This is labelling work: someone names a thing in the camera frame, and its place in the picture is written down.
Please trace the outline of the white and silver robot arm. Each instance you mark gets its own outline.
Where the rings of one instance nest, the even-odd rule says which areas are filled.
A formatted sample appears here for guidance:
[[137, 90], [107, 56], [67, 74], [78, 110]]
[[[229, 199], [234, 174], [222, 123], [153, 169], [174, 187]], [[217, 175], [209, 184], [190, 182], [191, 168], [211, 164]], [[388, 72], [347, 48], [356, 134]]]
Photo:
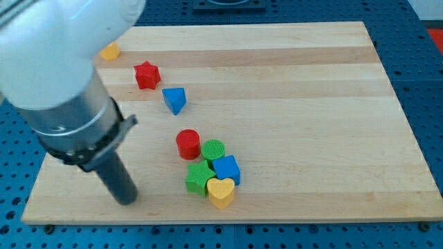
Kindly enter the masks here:
[[1, 2], [1, 92], [67, 165], [91, 170], [126, 131], [94, 59], [144, 7], [144, 0]]

